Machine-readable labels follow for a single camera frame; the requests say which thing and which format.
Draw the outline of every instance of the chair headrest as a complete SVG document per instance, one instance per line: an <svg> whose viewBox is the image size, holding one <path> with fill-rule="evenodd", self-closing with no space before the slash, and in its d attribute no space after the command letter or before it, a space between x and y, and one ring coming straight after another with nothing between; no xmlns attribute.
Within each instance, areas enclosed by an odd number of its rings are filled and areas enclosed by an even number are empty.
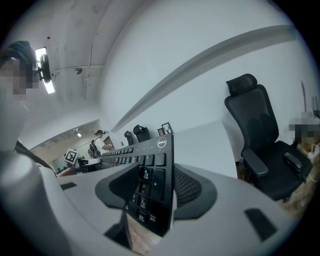
<svg viewBox="0 0 320 256"><path fill-rule="evenodd" d="M226 81L231 96L243 94L258 84L257 79L252 74L243 74L235 79Z"/></svg>

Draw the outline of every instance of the office room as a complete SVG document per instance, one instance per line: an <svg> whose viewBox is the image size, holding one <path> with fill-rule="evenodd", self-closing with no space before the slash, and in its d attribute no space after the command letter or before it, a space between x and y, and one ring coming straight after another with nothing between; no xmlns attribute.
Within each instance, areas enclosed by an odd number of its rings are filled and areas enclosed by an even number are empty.
<svg viewBox="0 0 320 256"><path fill-rule="evenodd" d="M271 255L288 241L320 179L320 84L276 2L26 9L0 48L1 205L25 246Z"/></svg>

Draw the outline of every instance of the chair armrest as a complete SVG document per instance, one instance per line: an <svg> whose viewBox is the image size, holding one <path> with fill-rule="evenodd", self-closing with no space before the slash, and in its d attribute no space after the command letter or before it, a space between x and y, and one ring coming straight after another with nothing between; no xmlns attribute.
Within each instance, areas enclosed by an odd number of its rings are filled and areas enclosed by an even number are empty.
<svg viewBox="0 0 320 256"><path fill-rule="evenodd" d="M242 152L244 163L256 177L267 175L268 167L251 149Z"/></svg>

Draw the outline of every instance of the keyboard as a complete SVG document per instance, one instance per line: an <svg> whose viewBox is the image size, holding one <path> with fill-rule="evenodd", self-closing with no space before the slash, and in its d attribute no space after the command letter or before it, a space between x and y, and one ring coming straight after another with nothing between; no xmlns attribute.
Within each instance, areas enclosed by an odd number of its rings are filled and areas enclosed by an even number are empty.
<svg viewBox="0 0 320 256"><path fill-rule="evenodd" d="M104 153L104 168L139 163L139 185L125 211L141 225L163 237L170 229L174 189L172 134Z"/></svg>

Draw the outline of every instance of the white ceiling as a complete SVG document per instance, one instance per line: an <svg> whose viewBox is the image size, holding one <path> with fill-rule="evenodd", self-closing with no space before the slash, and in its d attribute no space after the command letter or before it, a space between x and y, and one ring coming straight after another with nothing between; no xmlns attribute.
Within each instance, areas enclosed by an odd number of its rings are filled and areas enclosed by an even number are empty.
<svg viewBox="0 0 320 256"><path fill-rule="evenodd" d="M98 124L97 122L92 122L92 123L88 123L83 126L80 126L78 127L78 129L79 130L77 131L77 133L80 133L82 137L91 136L93 139L95 137L94 136L95 132L98 130ZM60 142L63 142L65 140L69 140L72 138L78 139L79 137L76 133L73 132L73 130L68 130L64 133L61 133L57 136L52 137L47 141L44 141L38 146L32 148L30 151L33 152L34 154L38 154L43 149L48 149L55 144L58 144Z"/></svg>
<svg viewBox="0 0 320 256"><path fill-rule="evenodd" d="M47 94L42 82L39 89L28 90L29 111L46 115L79 101L95 101L108 54L144 1L40 0L34 4L3 45L26 40L34 50L47 48L55 93ZM81 74L75 73L76 67L82 68Z"/></svg>

